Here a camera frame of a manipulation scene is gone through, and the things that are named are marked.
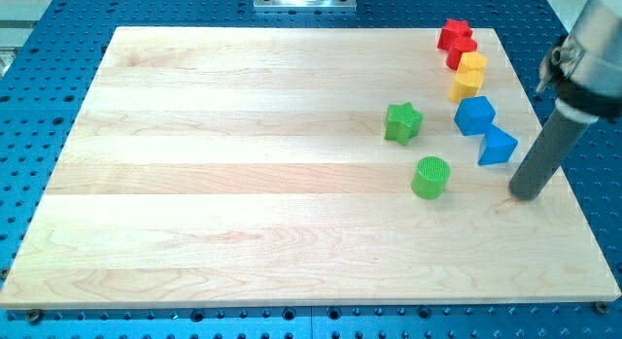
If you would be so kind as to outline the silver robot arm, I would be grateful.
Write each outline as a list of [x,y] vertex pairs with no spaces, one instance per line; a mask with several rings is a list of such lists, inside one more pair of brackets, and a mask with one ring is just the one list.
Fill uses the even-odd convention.
[[537,91],[552,85],[574,109],[621,117],[621,0],[587,0],[569,34],[539,66]]

